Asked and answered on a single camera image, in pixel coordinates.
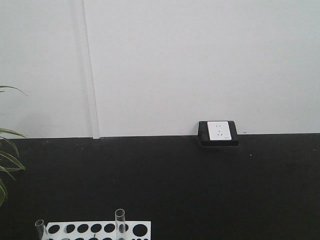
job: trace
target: electrical outlet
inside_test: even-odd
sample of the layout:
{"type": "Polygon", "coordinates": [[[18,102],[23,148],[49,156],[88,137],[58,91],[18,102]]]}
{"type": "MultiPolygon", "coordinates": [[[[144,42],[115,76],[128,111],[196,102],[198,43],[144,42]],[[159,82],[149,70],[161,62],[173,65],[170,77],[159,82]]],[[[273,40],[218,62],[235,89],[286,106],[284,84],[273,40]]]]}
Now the electrical outlet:
{"type": "Polygon", "coordinates": [[[210,141],[231,140],[229,123],[227,121],[208,121],[208,132],[210,141]]]}
{"type": "Polygon", "coordinates": [[[199,121],[198,139],[202,147],[239,145],[234,121],[199,121]]]}

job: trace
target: clear glass tube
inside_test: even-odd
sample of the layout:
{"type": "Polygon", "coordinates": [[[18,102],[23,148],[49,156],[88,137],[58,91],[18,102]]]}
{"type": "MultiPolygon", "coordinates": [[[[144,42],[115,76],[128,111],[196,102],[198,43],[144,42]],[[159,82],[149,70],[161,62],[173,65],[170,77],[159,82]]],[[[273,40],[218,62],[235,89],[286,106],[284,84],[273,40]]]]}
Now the clear glass tube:
{"type": "Polygon", "coordinates": [[[39,240],[42,240],[44,234],[47,234],[47,228],[46,228],[46,225],[45,225],[45,221],[40,219],[40,220],[38,220],[38,221],[36,221],[34,223],[34,226],[35,226],[35,229],[38,232],[39,240]]]}
{"type": "Polygon", "coordinates": [[[125,210],[117,209],[115,215],[116,240],[126,240],[125,210]]]}

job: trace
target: vertical wall trim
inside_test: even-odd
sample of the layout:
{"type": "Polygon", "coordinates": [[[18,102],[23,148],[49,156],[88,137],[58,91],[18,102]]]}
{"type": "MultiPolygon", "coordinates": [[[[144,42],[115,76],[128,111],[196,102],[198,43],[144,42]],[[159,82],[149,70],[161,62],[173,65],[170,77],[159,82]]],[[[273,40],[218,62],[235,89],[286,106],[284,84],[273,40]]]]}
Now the vertical wall trim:
{"type": "Polygon", "coordinates": [[[83,39],[80,39],[80,42],[81,42],[82,60],[83,60],[83,68],[84,68],[83,71],[84,71],[84,77],[85,77],[85,86],[86,86],[87,99],[88,99],[88,105],[89,105],[92,137],[94,139],[99,139],[100,138],[99,121],[98,121],[98,112],[97,112],[97,104],[96,104],[94,78],[93,78],[92,65],[91,65],[91,56],[90,56],[84,0],[81,0],[81,4],[76,4],[76,5],[78,8],[77,9],[78,27],[79,27],[79,31],[82,33],[80,34],[80,37],[83,38],[83,39]]]}

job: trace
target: white outlet faceplate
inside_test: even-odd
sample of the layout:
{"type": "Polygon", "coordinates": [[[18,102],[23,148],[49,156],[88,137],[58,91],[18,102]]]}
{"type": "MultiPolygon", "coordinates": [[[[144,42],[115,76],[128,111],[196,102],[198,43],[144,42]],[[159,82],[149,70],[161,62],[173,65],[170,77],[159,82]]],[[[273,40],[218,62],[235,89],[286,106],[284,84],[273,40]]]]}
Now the white outlet faceplate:
{"type": "Polygon", "coordinates": [[[227,121],[208,121],[208,131],[210,141],[231,140],[229,123],[227,121]]]}

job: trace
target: green leaf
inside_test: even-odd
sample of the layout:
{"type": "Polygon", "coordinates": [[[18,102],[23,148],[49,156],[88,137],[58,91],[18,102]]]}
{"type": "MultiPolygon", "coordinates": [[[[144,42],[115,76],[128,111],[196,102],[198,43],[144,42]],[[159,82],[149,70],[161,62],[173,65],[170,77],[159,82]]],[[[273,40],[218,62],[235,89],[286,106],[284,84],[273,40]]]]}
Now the green leaf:
{"type": "Polygon", "coordinates": [[[4,185],[4,183],[0,178],[0,207],[7,198],[8,198],[8,192],[7,192],[6,186],[4,185]]]}
{"type": "Polygon", "coordinates": [[[3,167],[3,166],[0,166],[0,171],[2,172],[16,172],[16,171],[20,171],[22,170],[20,167],[3,167]]]}
{"type": "Polygon", "coordinates": [[[11,178],[13,178],[14,180],[16,180],[16,179],[14,178],[14,176],[12,176],[7,169],[8,169],[7,167],[0,166],[0,171],[6,172],[11,178]]]}
{"type": "Polygon", "coordinates": [[[17,148],[17,146],[16,146],[11,140],[9,140],[9,139],[7,139],[7,138],[5,138],[5,137],[3,137],[3,136],[0,136],[0,139],[3,139],[3,140],[5,140],[8,144],[10,144],[10,145],[13,147],[16,155],[19,157],[18,148],[17,148]]]}
{"type": "Polygon", "coordinates": [[[0,151],[0,156],[5,157],[6,159],[8,159],[9,161],[13,162],[15,165],[17,165],[18,167],[20,167],[22,170],[26,170],[25,166],[22,165],[21,162],[18,161],[18,159],[16,159],[14,156],[12,156],[11,154],[4,152],[4,151],[0,151]]]}
{"type": "Polygon", "coordinates": [[[10,129],[6,129],[6,128],[0,128],[0,134],[2,133],[5,133],[5,134],[11,134],[11,135],[16,135],[16,136],[20,136],[20,137],[23,137],[23,138],[27,138],[25,135],[19,133],[19,132],[16,132],[16,131],[13,131],[13,130],[10,130],[10,129]]]}
{"type": "Polygon", "coordinates": [[[16,89],[18,91],[20,91],[21,93],[23,93],[24,95],[28,96],[27,94],[25,94],[23,91],[21,91],[19,88],[16,88],[14,86],[4,86],[4,85],[0,85],[0,88],[9,88],[9,89],[16,89]]]}

